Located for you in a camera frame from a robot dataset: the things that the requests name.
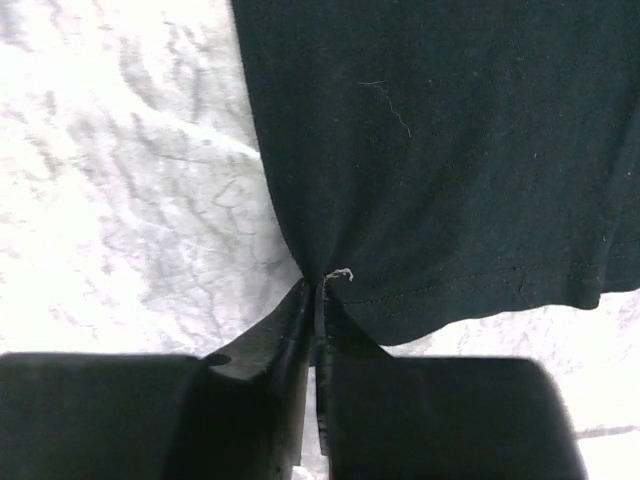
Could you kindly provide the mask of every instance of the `marble pattern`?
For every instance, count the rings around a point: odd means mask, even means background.
[[[203,355],[300,275],[226,0],[0,0],[0,165],[0,352]],[[536,358],[585,457],[607,448],[597,437],[637,442],[640,291],[590,312],[460,322],[389,351]],[[297,478],[326,478],[313,404],[310,388]]]

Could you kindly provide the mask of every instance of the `t-shirt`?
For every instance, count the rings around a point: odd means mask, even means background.
[[[285,240],[378,343],[640,288],[640,2],[232,3]]]

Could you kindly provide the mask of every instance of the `garment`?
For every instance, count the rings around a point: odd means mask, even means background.
[[[640,288],[640,3],[232,3],[285,240],[378,343]]]

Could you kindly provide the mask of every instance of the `white marble surface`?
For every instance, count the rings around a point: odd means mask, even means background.
[[[270,311],[299,272],[257,150],[226,0],[0,0],[0,352],[202,355]],[[640,291],[390,351],[539,359],[592,478],[640,478]]]

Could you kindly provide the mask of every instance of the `black fabric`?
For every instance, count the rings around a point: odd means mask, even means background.
[[[233,0],[304,275],[381,344],[640,288],[640,3]]]

